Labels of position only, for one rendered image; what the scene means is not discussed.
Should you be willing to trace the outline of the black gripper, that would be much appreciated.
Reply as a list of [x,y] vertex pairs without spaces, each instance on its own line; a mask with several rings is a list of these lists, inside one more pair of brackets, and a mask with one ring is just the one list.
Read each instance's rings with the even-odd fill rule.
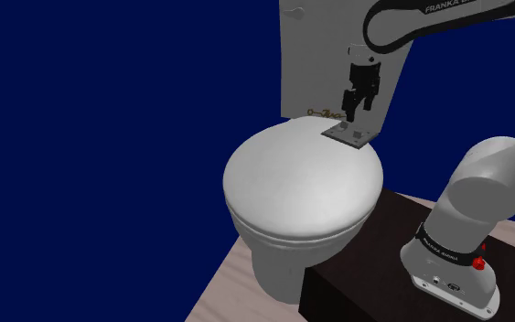
[[344,90],[341,110],[346,114],[346,120],[353,122],[355,112],[360,102],[360,94],[365,95],[363,110],[370,111],[375,95],[379,93],[381,63],[372,65],[351,64],[349,70],[349,81],[352,84],[351,90]]

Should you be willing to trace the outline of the white toilet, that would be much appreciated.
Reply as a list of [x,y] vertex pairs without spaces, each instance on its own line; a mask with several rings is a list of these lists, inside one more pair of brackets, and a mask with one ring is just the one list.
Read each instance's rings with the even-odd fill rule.
[[[232,222],[252,253],[259,286],[295,304],[307,267],[340,252],[375,208],[383,184],[371,146],[392,102],[410,43],[386,55],[364,46],[356,0],[280,0],[283,121],[254,134],[231,155],[223,192]],[[386,11],[369,25],[377,44],[393,42],[418,11]],[[379,93],[355,120],[308,116],[310,108],[345,114],[351,64],[381,63]]]

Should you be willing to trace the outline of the dark robot stand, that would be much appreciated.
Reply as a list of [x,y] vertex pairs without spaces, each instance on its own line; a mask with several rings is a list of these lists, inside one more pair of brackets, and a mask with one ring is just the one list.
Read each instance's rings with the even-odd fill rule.
[[400,249],[430,210],[384,189],[359,233],[338,254],[305,271],[298,311],[307,322],[515,322],[515,247],[487,237],[487,261],[501,292],[482,321],[416,288]]

